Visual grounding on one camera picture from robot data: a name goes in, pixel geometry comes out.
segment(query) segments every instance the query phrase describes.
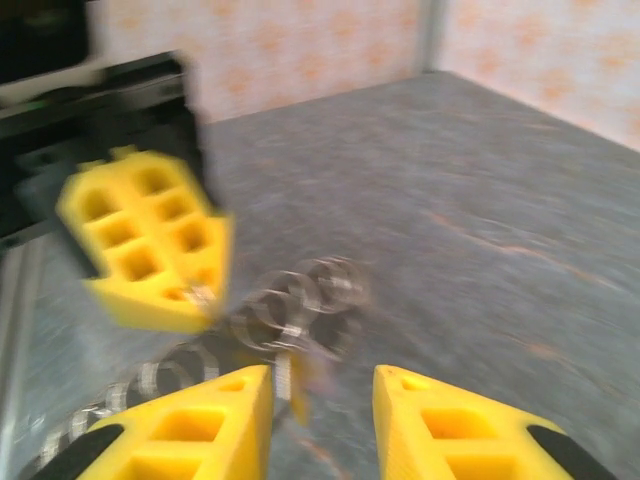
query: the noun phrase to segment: wall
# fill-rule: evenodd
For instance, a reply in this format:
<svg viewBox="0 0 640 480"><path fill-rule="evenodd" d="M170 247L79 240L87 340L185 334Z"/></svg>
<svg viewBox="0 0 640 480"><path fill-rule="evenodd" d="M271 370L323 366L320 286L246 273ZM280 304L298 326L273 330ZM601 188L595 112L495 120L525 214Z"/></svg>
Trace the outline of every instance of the wall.
<svg viewBox="0 0 640 480"><path fill-rule="evenodd" d="M107 58L180 49L210 121L407 77L420 0L107 0Z"/></svg>
<svg viewBox="0 0 640 480"><path fill-rule="evenodd" d="M640 150L639 0L450 0L441 67Z"/></svg>

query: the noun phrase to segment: yellow plastic block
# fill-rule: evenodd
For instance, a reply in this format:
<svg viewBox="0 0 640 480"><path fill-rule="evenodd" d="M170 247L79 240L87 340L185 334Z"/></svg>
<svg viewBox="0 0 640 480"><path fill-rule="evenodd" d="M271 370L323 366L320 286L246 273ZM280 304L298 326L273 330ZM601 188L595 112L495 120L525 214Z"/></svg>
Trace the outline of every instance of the yellow plastic block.
<svg viewBox="0 0 640 480"><path fill-rule="evenodd" d="M383 480L571 480L526 428L553 423L398 367L376 367Z"/></svg>
<svg viewBox="0 0 640 480"><path fill-rule="evenodd" d="M233 222L213 211L181 159L115 153L69 177L56 205L100 272L86 284L121 325L200 332L211 319L184 293L205 284L222 304Z"/></svg>
<svg viewBox="0 0 640 480"><path fill-rule="evenodd" d="M269 367L237 370L96 423L124 432L78 479L265 479L272 416Z"/></svg>

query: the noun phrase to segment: metal spring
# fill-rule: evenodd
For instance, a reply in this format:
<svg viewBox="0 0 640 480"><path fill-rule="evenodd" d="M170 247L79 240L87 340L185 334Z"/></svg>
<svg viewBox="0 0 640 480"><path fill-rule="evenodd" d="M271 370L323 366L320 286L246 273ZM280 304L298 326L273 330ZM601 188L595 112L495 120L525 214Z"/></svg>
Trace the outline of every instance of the metal spring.
<svg viewBox="0 0 640 480"><path fill-rule="evenodd" d="M291 319L295 318L313 335L318 326L335 324L338 314L360 307L369 299L369 284L362 267L347 258L330 256L306 260L294 270L264 275L258 282L260 288L228 317L228 331L248 349L258 354L273 353L282 348L278 339L290 328ZM214 298L210 291L194 285L187 297L203 313L209 314ZM274 307L274 301L280 303L279 308ZM360 330L353 318L343 320L343 331L332 345L326 345L320 336L316 342L321 354L334 362L344 358ZM161 385L162 374L173 375L177 388ZM40 454L28 467L35 465L41 469L102 418L219 374L216 356L197 339L180 343L160 360L142 364L128 381L109 385L96 403L74 412L65 424L47 435Z"/></svg>

